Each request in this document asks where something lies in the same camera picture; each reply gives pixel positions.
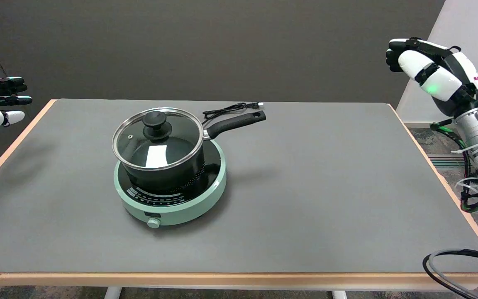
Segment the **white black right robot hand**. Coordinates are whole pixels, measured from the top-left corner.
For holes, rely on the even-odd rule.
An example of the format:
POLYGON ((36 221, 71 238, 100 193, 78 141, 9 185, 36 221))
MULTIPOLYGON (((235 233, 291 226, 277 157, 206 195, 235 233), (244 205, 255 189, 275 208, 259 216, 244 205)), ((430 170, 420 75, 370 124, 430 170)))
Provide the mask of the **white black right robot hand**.
POLYGON ((417 37, 392 39, 386 51, 392 72, 404 72, 446 116, 478 108, 478 72, 459 46, 442 46, 417 37))

